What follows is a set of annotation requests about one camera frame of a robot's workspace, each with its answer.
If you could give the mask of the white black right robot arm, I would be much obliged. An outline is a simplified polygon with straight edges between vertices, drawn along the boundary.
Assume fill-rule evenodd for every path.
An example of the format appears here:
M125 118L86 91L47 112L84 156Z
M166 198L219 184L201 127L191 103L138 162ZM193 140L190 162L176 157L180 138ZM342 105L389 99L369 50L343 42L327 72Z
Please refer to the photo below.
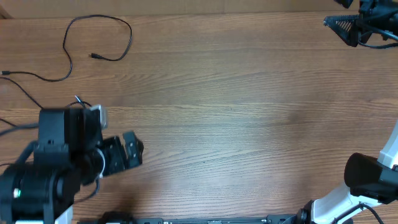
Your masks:
M362 0L357 15L327 16L323 21L346 45L368 46L372 34L397 47L397 3L393 0ZM378 157L352 154L345 166L344 181L328 195L309 201L286 223L352 223L353 217L369 210L382 220L374 207L397 200L397 130L393 129Z

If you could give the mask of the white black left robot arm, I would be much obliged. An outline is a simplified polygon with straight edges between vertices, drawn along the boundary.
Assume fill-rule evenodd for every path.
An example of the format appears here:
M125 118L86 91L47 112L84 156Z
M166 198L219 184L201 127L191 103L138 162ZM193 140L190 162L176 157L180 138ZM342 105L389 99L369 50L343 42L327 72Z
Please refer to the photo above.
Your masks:
M70 223L81 186L142 164L144 145L132 131L103 138L105 112L45 108L38 139L1 174L1 221Z

